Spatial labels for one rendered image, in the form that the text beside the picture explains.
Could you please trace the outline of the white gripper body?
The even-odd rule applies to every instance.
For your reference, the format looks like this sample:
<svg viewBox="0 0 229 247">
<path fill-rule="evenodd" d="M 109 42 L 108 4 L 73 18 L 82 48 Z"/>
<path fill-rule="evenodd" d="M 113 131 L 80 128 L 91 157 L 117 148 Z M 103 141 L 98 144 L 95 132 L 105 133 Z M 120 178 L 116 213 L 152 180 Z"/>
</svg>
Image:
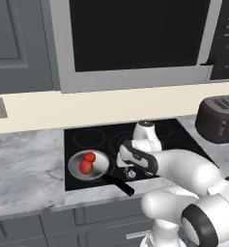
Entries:
<svg viewBox="0 0 229 247">
<path fill-rule="evenodd" d="M 125 168 L 125 167 L 134 167 L 133 164 L 127 164 L 125 161 L 122 160 L 120 154 L 117 154 L 117 159 L 116 159 L 117 166 L 120 168 Z"/>
</svg>

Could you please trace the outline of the orange-red tomato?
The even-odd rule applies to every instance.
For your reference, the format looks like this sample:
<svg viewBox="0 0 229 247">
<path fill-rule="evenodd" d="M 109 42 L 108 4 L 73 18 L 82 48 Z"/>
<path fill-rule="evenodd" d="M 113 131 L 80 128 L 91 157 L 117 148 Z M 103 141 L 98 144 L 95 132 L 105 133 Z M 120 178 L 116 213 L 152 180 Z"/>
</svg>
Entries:
<svg viewBox="0 0 229 247">
<path fill-rule="evenodd" d="M 93 152 L 86 152 L 84 154 L 84 159 L 90 162 L 94 162 L 96 160 L 96 156 Z"/>
</svg>

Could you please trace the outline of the red onion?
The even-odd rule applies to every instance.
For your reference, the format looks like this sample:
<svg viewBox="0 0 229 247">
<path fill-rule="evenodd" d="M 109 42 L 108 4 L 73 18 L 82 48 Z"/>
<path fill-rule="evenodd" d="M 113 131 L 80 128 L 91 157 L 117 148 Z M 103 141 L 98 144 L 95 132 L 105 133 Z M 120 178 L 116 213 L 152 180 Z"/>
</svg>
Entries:
<svg viewBox="0 0 229 247">
<path fill-rule="evenodd" d="M 88 160 L 84 160 L 79 164 L 79 171 L 83 175 L 91 174 L 93 171 L 93 164 Z"/>
</svg>

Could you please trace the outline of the black glass hob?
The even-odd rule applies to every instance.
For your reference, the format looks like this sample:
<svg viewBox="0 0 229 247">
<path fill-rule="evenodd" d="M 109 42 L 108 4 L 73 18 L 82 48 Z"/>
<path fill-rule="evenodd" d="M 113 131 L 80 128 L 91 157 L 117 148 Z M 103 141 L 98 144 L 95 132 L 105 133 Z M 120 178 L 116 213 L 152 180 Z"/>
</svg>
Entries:
<svg viewBox="0 0 229 247">
<path fill-rule="evenodd" d="M 157 137 L 164 150 L 189 150 L 211 160 L 177 119 L 156 120 L 154 124 Z M 85 150 L 96 150 L 105 153 L 110 158 L 108 173 L 124 182 L 150 179 L 145 175 L 145 171 L 141 171 L 137 167 L 120 168 L 116 164 L 119 147 L 126 139 L 132 138 L 134 128 L 135 123 L 121 123 L 65 129 L 65 189 L 72 191 L 107 185 L 107 182 L 100 178 L 96 181 L 82 181 L 70 174 L 68 169 L 70 158 L 75 153 Z M 136 173 L 135 179 L 127 178 L 128 170 L 133 170 Z"/>
</svg>

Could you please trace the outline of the small grey drawer front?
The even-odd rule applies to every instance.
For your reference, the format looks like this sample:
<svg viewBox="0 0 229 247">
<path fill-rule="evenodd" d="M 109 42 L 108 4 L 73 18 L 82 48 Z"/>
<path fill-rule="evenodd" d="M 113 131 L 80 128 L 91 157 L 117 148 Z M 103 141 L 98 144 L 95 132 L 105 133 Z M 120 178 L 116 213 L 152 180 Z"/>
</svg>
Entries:
<svg viewBox="0 0 229 247">
<path fill-rule="evenodd" d="M 42 219 L 46 224 L 58 223 L 61 226 L 74 227 L 74 216 L 71 209 L 43 213 Z"/>
</svg>

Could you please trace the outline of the black toaster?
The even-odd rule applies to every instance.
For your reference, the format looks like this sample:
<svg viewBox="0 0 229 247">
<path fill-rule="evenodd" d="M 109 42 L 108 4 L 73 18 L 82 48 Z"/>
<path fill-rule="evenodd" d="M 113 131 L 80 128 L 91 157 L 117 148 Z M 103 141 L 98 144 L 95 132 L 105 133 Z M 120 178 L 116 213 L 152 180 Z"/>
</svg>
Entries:
<svg viewBox="0 0 229 247">
<path fill-rule="evenodd" d="M 229 143 L 229 95 L 204 98 L 198 108 L 195 127 L 209 142 Z"/>
</svg>

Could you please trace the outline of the silver microwave with black door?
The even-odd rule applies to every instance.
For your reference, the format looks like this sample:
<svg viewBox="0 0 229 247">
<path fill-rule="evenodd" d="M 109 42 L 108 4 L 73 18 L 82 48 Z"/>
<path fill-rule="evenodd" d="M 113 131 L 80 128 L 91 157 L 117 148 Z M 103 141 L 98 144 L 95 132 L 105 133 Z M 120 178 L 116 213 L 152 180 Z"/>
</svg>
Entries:
<svg viewBox="0 0 229 247">
<path fill-rule="evenodd" d="M 229 0 L 49 3 L 64 94 L 229 81 Z"/>
</svg>

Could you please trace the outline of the grey wall cupboard door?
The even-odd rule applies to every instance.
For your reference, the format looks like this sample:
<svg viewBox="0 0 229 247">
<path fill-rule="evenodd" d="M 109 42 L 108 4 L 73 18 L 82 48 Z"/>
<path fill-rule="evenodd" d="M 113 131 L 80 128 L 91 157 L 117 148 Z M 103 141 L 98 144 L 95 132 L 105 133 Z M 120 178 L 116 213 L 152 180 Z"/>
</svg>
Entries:
<svg viewBox="0 0 229 247">
<path fill-rule="evenodd" d="M 0 0 L 0 95 L 51 89 L 41 0 Z"/>
</svg>

